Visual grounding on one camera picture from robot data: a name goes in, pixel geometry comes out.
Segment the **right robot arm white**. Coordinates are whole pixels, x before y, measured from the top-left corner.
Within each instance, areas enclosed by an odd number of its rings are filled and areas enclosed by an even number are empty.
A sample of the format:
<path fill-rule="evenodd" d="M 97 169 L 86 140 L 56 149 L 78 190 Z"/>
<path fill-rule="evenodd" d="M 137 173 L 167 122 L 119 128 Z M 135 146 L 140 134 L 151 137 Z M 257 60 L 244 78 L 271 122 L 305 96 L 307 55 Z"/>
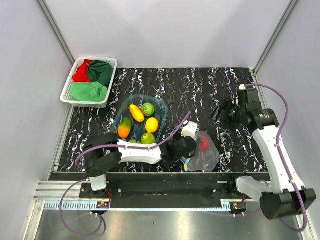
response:
<path fill-rule="evenodd" d="M 304 215 L 317 199 L 316 192 L 307 188 L 295 171 L 281 138 L 283 126 L 272 109 L 262 107 L 258 90 L 239 89 L 235 100 L 224 96 L 210 118 L 230 130 L 239 126 L 249 130 L 271 180 L 267 186 L 249 175 L 233 177 L 227 185 L 228 195 L 236 199 L 244 194 L 258 202 L 268 220 Z"/>

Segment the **yellow orange fake mango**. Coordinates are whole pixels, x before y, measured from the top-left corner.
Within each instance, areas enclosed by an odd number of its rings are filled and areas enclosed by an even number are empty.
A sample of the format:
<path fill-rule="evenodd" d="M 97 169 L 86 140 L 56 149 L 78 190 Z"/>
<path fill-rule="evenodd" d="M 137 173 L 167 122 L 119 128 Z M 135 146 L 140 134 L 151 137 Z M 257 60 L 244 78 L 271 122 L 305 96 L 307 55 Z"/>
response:
<path fill-rule="evenodd" d="M 136 122 L 142 123 L 145 120 L 145 115 L 138 106 L 131 104 L 129 106 L 129 111 Z"/>

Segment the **yellow fake lemon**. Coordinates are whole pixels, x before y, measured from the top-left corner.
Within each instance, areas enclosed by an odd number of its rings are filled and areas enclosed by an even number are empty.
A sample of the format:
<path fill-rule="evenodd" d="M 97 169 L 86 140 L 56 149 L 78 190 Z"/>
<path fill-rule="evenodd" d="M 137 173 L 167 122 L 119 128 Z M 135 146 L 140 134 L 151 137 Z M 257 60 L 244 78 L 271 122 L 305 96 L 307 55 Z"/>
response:
<path fill-rule="evenodd" d="M 148 133 L 155 133 L 158 130 L 159 122 L 155 117 L 150 117 L 145 123 L 145 129 Z"/>

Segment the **green fake apple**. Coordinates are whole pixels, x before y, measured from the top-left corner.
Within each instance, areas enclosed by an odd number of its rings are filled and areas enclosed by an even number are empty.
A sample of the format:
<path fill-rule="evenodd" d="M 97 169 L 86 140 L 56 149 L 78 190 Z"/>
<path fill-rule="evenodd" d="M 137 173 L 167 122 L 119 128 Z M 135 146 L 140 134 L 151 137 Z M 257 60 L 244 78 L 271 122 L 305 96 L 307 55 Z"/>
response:
<path fill-rule="evenodd" d="M 133 144 L 141 144 L 141 142 L 139 140 L 136 139 L 132 139 L 128 141 L 129 143 L 133 143 Z"/>

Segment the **green fake pear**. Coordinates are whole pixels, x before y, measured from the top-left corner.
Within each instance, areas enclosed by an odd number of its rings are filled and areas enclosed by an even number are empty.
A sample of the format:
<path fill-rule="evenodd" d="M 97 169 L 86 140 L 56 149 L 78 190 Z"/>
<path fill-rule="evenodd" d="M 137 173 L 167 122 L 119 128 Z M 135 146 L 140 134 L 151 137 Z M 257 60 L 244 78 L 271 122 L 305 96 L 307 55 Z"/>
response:
<path fill-rule="evenodd" d="M 140 138 L 140 141 L 144 145 L 154 144 L 156 142 L 156 138 L 152 133 L 146 132 Z"/>

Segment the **green fake vegetable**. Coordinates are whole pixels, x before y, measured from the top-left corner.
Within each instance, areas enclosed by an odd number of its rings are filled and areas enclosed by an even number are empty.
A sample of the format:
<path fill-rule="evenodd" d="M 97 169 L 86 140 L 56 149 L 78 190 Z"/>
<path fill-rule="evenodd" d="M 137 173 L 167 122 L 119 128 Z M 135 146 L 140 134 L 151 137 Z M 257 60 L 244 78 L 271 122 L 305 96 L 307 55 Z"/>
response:
<path fill-rule="evenodd" d="M 142 105 L 141 111 L 144 114 L 144 116 L 150 117 L 154 114 L 154 112 L 156 111 L 156 108 L 153 104 L 147 102 Z"/>

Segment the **red fake pepper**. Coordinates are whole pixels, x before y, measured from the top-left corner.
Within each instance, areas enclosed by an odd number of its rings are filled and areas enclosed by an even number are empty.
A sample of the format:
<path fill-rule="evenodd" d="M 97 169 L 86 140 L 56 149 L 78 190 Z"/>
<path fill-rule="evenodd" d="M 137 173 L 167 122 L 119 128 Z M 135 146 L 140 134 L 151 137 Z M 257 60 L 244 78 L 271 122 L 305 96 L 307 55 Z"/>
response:
<path fill-rule="evenodd" d="M 201 144 L 199 146 L 199 152 L 206 152 L 211 147 L 209 137 L 207 136 L 207 134 L 203 133 L 201 135 L 201 139 L 202 140 L 201 140 Z"/>

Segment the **green orange fake mango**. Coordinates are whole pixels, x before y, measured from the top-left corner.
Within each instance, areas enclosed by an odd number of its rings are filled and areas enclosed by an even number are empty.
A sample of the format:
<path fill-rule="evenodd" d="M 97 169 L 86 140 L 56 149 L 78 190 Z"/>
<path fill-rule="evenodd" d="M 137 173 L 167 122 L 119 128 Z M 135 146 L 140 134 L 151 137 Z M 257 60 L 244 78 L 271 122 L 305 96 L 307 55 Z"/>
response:
<path fill-rule="evenodd" d="M 131 119 L 128 117 L 124 117 L 122 119 L 122 122 L 117 128 L 117 133 L 120 138 L 126 139 L 130 135 L 131 129 L 132 129 Z"/>

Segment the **clear zip top bag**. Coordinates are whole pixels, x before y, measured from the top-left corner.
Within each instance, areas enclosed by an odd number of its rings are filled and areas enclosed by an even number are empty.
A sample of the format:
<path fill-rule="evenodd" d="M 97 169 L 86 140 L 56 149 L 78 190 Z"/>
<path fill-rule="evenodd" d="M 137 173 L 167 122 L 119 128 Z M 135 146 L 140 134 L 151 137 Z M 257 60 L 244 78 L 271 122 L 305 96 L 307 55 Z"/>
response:
<path fill-rule="evenodd" d="M 210 149 L 205 152 L 199 152 L 199 147 L 202 141 L 201 135 L 206 134 L 209 137 Z M 188 167 L 187 172 L 205 172 L 209 173 L 214 170 L 214 168 L 220 162 L 220 153 L 211 139 L 205 131 L 198 131 L 195 133 L 194 140 L 196 141 L 197 147 L 195 150 L 195 155 L 193 157 L 188 156 L 188 158 L 182 158 L 184 166 Z"/>

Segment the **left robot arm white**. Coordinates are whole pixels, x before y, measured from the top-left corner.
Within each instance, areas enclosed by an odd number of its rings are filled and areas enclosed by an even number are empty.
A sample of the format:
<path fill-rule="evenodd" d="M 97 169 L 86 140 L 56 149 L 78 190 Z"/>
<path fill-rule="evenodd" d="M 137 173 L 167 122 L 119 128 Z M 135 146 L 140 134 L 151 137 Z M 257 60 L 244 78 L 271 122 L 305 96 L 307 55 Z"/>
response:
<path fill-rule="evenodd" d="M 90 192 L 97 198 L 103 198 L 108 193 L 106 173 L 116 165 L 130 162 L 169 165 L 182 158 L 193 157 L 196 148 L 197 143 L 190 136 L 166 139 L 158 144 L 138 144 L 108 133 L 86 144 L 81 156 L 90 181 Z"/>

